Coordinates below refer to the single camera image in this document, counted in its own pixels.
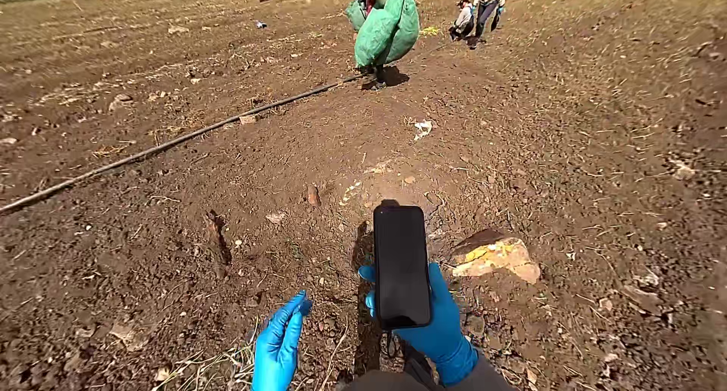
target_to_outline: brown soil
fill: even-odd
[[[0,5],[0,203],[349,76],[347,1]],[[457,0],[419,1],[446,31]],[[477,51],[422,37],[387,89],[342,85],[2,216],[0,388],[151,389],[186,367],[167,389],[243,389],[225,353],[239,372],[301,288],[294,389],[392,369],[356,267],[396,199],[423,207],[433,261],[488,227],[530,247],[535,285],[451,281],[514,385],[725,389],[726,4],[508,0]]]

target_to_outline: small rock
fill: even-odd
[[[598,301],[598,309],[610,312],[613,310],[613,302],[608,297],[604,297]]]
[[[535,371],[532,371],[530,368],[527,368],[525,370],[525,372],[528,377],[528,382],[532,385],[535,385],[535,383],[538,382],[538,376],[535,374]]]
[[[619,356],[617,354],[614,354],[613,352],[610,352],[609,354],[606,354],[604,357],[604,361],[607,363],[610,363],[611,361],[618,360]]]
[[[132,104],[132,97],[128,94],[117,94],[114,100],[108,105],[108,112],[113,112],[120,107],[129,107]]]
[[[175,33],[186,33],[189,32],[189,28],[186,28],[184,26],[177,26],[177,25],[171,25],[167,32],[169,34],[175,34]]]
[[[514,190],[525,190],[525,187],[527,186],[525,180],[520,178],[511,179],[507,184]]]
[[[169,378],[170,373],[171,372],[168,367],[159,367],[159,369],[156,370],[156,376],[154,376],[154,381],[166,381]]]
[[[638,305],[642,309],[646,310],[652,315],[661,314],[659,312],[659,304],[661,304],[661,300],[656,293],[645,292],[640,288],[636,288],[632,285],[624,285],[622,293],[630,297],[631,300],[638,303]]]
[[[674,160],[673,163],[677,165],[677,171],[674,171],[674,174],[672,174],[672,176],[679,181],[687,181],[691,179],[691,177],[693,177],[696,173],[695,170],[689,168],[681,160]]]
[[[473,337],[482,337],[485,335],[485,319],[481,316],[470,315],[467,317],[465,328]]]
[[[279,225],[285,218],[285,213],[278,211],[277,213],[271,213],[270,215],[265,215],[265,218],[268,219],[268,221],[270,221],[276,225]]]
[[[76,329],[76,336],[77,336],[77,337],[82,337],[82,338],[84,338],[84,339],[88,339],[88,338],[90,338],[91,336],[93,336],[93,334],[94,334],[95,332],[96,332],[96,329],[95,329],[95,328],[94,328],[94,329],[92,329],[92,330],[86,330],[86,329],[81,329],[81,328],[78,328],[78,329]]]
[[[63,365],[63,370],[67,373],[77,370],[81,366],[81,352],[76,351],[72,356],[66,360],[66,364]]]
[[[308,186],[308,203],[316,208],[321,208],[321,197],[318,196],[318,188],[315,185]]]

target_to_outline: black phone screen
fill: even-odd
[[[383,330],[431,321],[424,213],[418,206],[374,210],[376,313]]]

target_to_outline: hand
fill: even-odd
[[[359,275],[374,282],[372,266],[362,266]],[[429,264],[432,293],[432,321],[425,327],[394,330],[394,333],[430,358],[437,366],[442,383],[455,385],[468,376],[477,365],[477,351],[459,328],[459,307],[454,303],[439,265]],[[374,292],[366,296],[366,306],[374,316]]]
[[[305,291],[296,294],[270,319],[255,343],[252,391],[285,391],[298,364],[303,316],[310,310]]]

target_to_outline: rock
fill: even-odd
[[[171,25],[167,29],[167,33],[169,34],[175,34],[175,33],[187,33],[189,32],[189,28],[186,28],[184,26],[177,26],[177,25]]]
[[[633,300],[634,302],[638,303],[638,305],[642,309],[651,313],[652,315],[661,314],[661,312],[659,311],[659,304],[661,304],[661,300],[656,293],[645,292],[640,288],[636,288],[632,285],[624,285],[624,288],[621,292],[631,298],[631,300]]]
[[[485,319],[481,316],[470,315],[465,322],[465,329],[473,337],[480,338],[485,335]]]
[[[677,165],[677,170],[674,171],[674,174],[672,174],[672,176],[679,181],[687,181],[691,179],[691,177],[693,177],[696,173],[694,169],[689,168],[681,160],[674,160],[673,163]]]
[[[528,383],[535,385],[536,382],[538,382],[538,376],[535,374],[535,371],[532,371],[530,368],[525,369],[525,373],[528,377]]]
[[[514,190],[525,190],[527,183],[524,179],[511,179],[507,184]]]
[[[126,350],[129,352],[139,351],[149,342],[148,339],[143,338],[138,330],[132,326],[125,326],[119,322],[114,322],[114,326],[108,332],[110,335],[121,340]]]
[[[121,107],[129,107],[132,104],[133,98],[128,94],[117,94],[114,100],[108,105],[108,112],[113,112]]]
[[[67,373],[75,371],[81,366],[82,362],[83,360],[81,359],[81,352],[76,351],[70,356],[69,359],[66,360],[66,364],[63,365],[63,370]]]
[[[477,277],[505,268],[529,284],[540,278],[540,266],[530,259],[525,243],[492,229],[479,231],[458,244],[452,261],[456,265],[454,276]]]
[[[598,309],[607,310],[610,312],[613,310],[613,302],[608,297],[604,297],[603,299],[598,301]]]
[[[265,218],[268,219],[268,221],[270,221],[271,223],[279,225],[285,218],[285,213],[278,211],[276,213],[265,215]]]
[[[648,272],[644,276],[634,275],[634,280],[639,282],[640,286],[654,286],[657,287],[659,285],[659,276],[657,276],[656,273],[651,272],[650,269],[648,269]]]
[[[76,329],[76,336],[77,337],[84,338],[84,339],[88,339],[91,336],[93,336],[93,334],[95,332],[96,332],[96,328],[93,328],[91,330],[86,330],[86,329],[78,328],[78,329]]]
[[[607,363],[610,363],[611,361],[618,360],[619,356],[617,354],[614,354],[613,352],[610,352],[609,354],[606,354],[604,357],[604,361]]]
[[[156,370],[156,376],[154,376],[154,381],[166,381],[169,378],[170,373],[171,372],[168,367],[159,367],[159,369]]]
[[[308,203],[316,208],[321,208],[321,197],[318,196],[318,188],[315,185],[308,186]]]

